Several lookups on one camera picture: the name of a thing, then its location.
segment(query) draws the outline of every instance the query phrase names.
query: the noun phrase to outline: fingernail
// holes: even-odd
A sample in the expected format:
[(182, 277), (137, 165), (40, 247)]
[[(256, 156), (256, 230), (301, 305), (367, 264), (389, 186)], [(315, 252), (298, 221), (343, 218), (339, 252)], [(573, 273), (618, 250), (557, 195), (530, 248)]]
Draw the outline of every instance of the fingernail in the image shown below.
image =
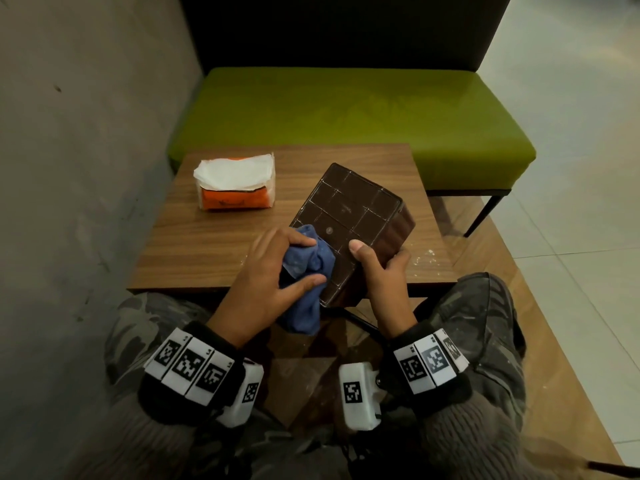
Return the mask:
[(352, 253), (357, 253), (358, 250), (363, 246), (364, 246), (364, 242), (359, 241), (357, 239), (352, 239), (352, 240), (349, 241), (349, 250)]

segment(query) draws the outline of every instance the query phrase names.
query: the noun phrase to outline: person's left hand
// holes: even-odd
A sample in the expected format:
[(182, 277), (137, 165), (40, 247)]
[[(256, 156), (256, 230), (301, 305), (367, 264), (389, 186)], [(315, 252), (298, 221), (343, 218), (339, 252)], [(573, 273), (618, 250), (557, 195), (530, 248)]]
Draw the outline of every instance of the person's left hand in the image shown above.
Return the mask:
[(263, 232), (252, 243), (244, 265), (207, 326), (240, 348), (269, 327), (307, 291), (326, 281), (312, 274), (278, 288), (282, 259), (289, 246), (315, 246), (316, 240), (291, 227)]

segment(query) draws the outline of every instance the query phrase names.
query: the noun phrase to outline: orange tissue package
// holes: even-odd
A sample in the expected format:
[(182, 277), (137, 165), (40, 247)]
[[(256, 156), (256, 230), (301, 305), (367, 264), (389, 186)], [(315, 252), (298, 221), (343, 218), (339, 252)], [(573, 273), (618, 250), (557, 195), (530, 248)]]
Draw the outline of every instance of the orange tissue package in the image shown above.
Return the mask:
[(193, 171), (203, 210), (267, 209), (276, 196), (273, 153), (203, 160)]

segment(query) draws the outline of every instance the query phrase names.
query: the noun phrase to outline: white tissue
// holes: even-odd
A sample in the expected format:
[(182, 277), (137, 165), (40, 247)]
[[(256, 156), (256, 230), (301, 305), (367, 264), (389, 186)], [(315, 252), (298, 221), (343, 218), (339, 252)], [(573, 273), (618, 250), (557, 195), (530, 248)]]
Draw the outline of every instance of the white tissue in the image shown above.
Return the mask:
[(275, 173), (273, 154), (228, 160), (203, 160), (193, 176), (205, 190), (256, 190), (272, 181)]

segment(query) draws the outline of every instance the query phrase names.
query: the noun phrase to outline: hand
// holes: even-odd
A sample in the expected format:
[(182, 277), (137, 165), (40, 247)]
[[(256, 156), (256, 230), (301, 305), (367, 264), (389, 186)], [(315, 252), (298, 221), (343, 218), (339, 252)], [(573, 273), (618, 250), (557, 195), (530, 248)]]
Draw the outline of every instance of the hand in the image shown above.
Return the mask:
[(349, 250), (364, 268), (369, 300), (382, 334), (393, 339), (418, 323), (406, 290), (405, 272), (411, 258), (409, 251), (400, 250), (385, 269), (380, 265), (375, 251), (362, 241), (350, 241)]
[(289, 246), (315, 246), (316, 240), (291, 227), (263, 232), (252, 243), (244, 265), (207, 326), (240, 348), (269, 327), (307, 291), (326, 281), (311, 274), (278, 288), (282, 259)]

